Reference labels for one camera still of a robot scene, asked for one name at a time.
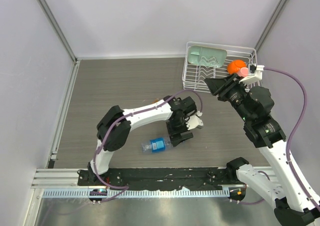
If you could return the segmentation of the clear blue water bottle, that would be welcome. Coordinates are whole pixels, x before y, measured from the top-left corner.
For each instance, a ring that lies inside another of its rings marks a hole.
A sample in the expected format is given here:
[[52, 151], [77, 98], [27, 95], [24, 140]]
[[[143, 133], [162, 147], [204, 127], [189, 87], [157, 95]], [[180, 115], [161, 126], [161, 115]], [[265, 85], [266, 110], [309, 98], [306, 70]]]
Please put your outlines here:
[[169, 137], [160, 137], [148, 140], [141, 145], [143, 153], [159, 153], [173, 148]]

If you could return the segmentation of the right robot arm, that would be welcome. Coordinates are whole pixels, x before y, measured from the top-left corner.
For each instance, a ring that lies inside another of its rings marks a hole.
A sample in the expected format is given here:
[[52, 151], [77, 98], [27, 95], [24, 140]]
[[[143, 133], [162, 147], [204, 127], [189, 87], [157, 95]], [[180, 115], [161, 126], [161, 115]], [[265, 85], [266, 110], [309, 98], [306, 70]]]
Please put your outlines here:
[[320, 197], [307, 183], [290, 151], [280, 124], [271, 116], [274, 101], [267, 88], [246, 90], [236, 74], [225, 78], [206, 78], [211, 94], [228, 101], [244, 122], [245, 135], [270, 164], [279, 185], [268, 180], [242, 157], [227, 163], [226, 179], [249, 185], [273, 209], [282, 226], [307, 226], [320, 217]]

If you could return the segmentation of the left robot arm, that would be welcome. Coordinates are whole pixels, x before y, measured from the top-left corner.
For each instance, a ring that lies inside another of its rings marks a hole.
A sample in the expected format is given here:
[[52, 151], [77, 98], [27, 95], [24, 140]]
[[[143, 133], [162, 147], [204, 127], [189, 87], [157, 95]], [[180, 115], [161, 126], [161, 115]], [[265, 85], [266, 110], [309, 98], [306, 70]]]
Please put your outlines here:
[[143, 147], [144, 151], [161, 152], [191, 139], [191, 131], [204, 125], [202, 114], [203, 109], [197, 108], [191, 97], [181, 99], [166, 96], [156, 103], [134, 109], [113, 106], [97, 124], [97, 147], [93, 159], [88, 163], [88, 180], [97, 186], [106, 181], [111, 158], [115, 151], [125, 145], [131, 131], [164, 121], [168, 136], [149, 140]]

